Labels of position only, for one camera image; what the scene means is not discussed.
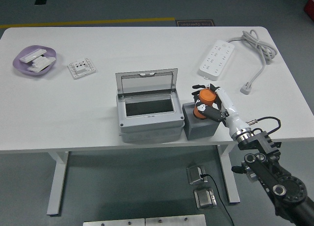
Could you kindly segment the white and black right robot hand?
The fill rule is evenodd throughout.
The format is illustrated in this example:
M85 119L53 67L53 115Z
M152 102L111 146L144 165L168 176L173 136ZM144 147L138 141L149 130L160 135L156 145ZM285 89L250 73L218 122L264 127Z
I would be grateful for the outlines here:
M252 130L244 122L226 91L210 84L193 85L195 91L192 93L194 98L193 114L199 119L211 119L215 122L223 122L229 128L229 134L233 140L237 140L242 135L251 135Z

